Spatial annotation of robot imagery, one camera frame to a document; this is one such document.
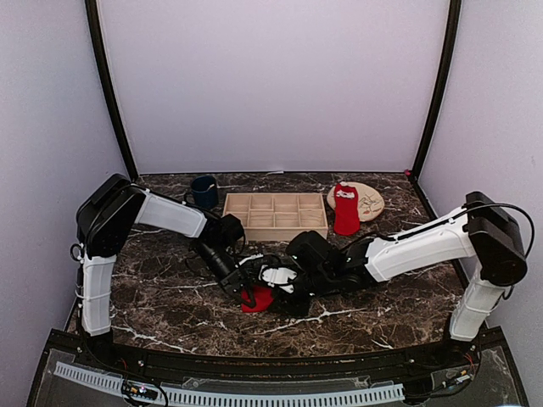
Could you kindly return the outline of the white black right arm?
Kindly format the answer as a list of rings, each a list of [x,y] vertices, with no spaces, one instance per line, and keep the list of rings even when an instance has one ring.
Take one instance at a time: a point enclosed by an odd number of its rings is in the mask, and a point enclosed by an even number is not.
[[[287,247],[293,263],[265,266],[259,278],[301,304],[313,296],[363,290],[430,265],[474,258],[476,270],[452,312],[448,337],[433,350],[435,363],[450,368],[464,356],[465,343],[477,337],[506,289],[527,274],[534,244],[523,242],[513,210],[521,208],[470,192],[463,206],[436,220],[392,236],[358,238],[344,248],[316,231],[305,231]]]

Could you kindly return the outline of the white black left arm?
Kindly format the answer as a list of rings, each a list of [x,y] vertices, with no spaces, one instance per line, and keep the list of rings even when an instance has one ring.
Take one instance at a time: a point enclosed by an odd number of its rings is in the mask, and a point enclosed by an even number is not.
[[[111,330],[110,300],[115,264],[124,247],[140,236],[178,235],[202,259],[221,290],[250,309],[254,289],[235,254],[244,227],[234,215],[151,191],[113,174],[76,211],[76,243],[70,254],[79,266],[77,297],[81,329],[90,337],[87,357],[102,370],[120,362],[119,349],[105,335]]]

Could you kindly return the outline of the plain red sock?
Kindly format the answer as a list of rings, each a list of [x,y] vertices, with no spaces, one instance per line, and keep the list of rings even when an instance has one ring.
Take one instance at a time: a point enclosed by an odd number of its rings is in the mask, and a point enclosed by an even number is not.
[[[274,301],[272,289],[270,287],[253,286],[255,306],[249,307],[247,304],[241,305],[244,313],[259,313],[266,311]]]

